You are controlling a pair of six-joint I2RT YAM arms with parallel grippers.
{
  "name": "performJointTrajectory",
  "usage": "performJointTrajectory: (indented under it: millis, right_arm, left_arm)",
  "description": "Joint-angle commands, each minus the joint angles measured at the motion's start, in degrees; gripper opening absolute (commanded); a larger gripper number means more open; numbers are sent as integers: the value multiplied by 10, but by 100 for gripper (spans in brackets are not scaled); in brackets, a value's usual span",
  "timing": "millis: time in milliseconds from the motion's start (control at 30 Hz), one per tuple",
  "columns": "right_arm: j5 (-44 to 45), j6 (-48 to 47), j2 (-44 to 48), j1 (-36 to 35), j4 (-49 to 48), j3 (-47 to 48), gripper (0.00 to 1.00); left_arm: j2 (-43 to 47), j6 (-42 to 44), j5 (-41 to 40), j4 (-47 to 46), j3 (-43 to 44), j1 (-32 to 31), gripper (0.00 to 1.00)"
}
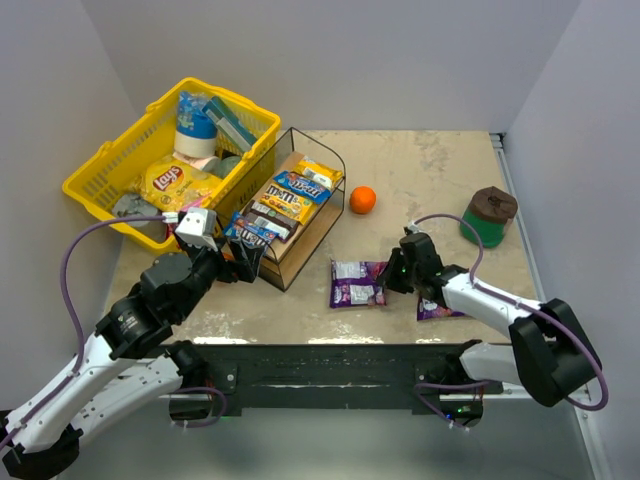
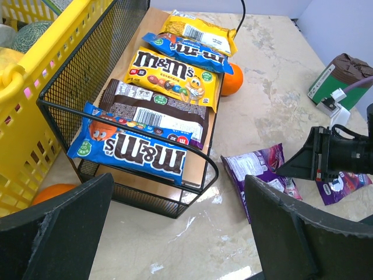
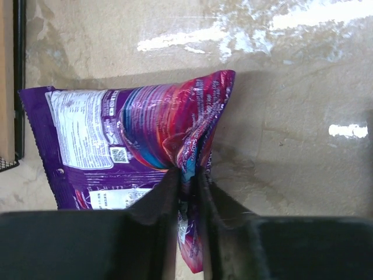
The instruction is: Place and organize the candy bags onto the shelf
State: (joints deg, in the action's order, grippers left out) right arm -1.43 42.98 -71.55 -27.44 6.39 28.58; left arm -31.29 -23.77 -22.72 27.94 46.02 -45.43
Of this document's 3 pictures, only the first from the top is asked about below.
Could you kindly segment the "blue M&M's bag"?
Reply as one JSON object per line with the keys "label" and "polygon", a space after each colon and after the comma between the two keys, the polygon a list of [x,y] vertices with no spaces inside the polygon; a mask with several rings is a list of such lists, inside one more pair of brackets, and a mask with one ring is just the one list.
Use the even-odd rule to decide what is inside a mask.
{"label": "blue M&M's bag", "polygon": [[259,248],[268,247],[277,237],[275,232],[252,223],[239,212],[233,213],[223,233],[230,243]]}
{"label": "blue M&M's bag", "polygon": [[295,172],[283,171],[274,177],[274,181],[314,204],[322,204],[331,196],[329,189]]}

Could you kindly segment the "purple Fox's candy bag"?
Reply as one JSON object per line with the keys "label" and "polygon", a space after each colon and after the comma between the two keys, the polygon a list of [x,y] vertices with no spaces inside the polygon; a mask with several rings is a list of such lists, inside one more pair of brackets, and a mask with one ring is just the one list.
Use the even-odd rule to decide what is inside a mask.
{"label": "purple Fox's candy bag", "polygon": [[377,283],[386,266],[386,262],[331,260],[329,307],[386,305],[384,288]]}

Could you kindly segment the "brown chocolate bag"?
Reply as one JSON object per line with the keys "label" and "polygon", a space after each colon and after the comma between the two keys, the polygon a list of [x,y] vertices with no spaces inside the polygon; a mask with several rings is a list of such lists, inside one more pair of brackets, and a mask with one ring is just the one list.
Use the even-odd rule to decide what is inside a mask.
{"label": "brown chocolate bag", "polygon": [[287,243],[299,227],[297,221],[255,200],[249,201],[243,215],[251,223],[274,232],[282,243]]}

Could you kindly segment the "yellow M&M's bag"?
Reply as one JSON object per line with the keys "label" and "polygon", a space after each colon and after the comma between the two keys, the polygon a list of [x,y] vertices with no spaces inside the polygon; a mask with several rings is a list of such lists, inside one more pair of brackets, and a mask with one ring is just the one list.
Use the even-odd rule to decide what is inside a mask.
{"label": "yellow M&M's bag", "polygon": [[267,187],[260,196],[259,202],[302,225],[305,225],[317,210],[317,205],[308,198],[295,194],[276,183]]}

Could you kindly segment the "small yellow snack bar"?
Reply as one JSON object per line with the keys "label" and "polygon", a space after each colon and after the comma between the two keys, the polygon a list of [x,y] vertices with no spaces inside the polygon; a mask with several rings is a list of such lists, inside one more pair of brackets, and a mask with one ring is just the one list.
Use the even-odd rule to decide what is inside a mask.
{"label": "small yellow snack bar", "polygon": [[333,190],[344,177],[341,170],[318,163],[308,156],[302,157],[294,167],[294,172],[329,190]]}

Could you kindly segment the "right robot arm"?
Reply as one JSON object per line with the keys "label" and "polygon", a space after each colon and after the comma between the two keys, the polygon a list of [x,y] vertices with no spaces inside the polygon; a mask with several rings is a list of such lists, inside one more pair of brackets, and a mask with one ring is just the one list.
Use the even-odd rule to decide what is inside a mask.
{"label": "right robot arm", "polygon": [[424,232],[407,233],[377,277],[397,293],[419,293],[441,307],[462,312],[509,339],[507,345],[475,342],[457,357],[469,379],[522,386],[539,404],[552,407],[592,380],[608,401],[602,364],[571,307],[560,299],[546,303],[497,289],[474,270],[444,265]]}

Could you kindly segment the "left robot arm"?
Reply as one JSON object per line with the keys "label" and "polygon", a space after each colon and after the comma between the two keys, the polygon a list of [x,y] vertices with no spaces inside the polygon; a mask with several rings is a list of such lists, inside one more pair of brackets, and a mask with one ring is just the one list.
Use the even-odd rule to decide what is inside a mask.
{"label": "left robot arm", "polygon": [[207,361],[189,341],[160,355],[151,352],[172,336],[214,282],[253,282],[264,250],[241,240],[217,239],[212,248],[189,247],[158,257],[127,296],[115,302],[88,337],[80,361],[1,422],[2,459],[9,476],[52,479],[80,448],[111,424],[166,394],[205,394],[225,412]]}

